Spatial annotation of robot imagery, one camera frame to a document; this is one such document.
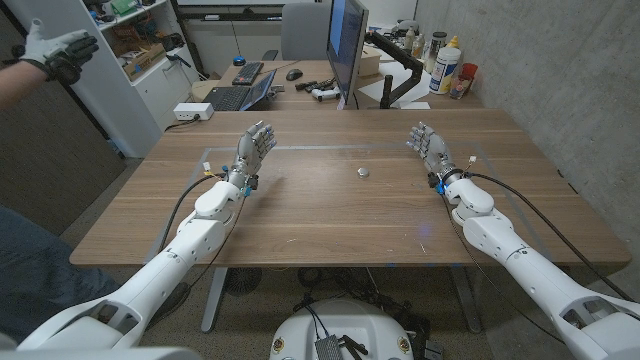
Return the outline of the person's gloved hand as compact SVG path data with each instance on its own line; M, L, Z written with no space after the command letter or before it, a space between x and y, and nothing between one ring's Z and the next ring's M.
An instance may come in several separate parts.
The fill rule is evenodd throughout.
M33 18L18 59L36 66L47 76L65 85L80 80L82 66L99 50L97 38L81 29L61 36L45 39L43 21Z

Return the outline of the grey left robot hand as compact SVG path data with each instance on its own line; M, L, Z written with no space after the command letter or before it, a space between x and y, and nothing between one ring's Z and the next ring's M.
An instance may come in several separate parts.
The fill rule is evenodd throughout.
M239 138L237 152L228 173L228 182L242 189L261 168L262 161L276 145L274 130L262 121L249 127Z

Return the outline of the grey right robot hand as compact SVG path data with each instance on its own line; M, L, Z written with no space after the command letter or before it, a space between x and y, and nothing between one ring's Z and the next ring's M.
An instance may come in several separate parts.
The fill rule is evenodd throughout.
M420 122L411 128L407 146L422 159L431 188L445 188L463 177L463 170L455 165L446 142L426 124Z

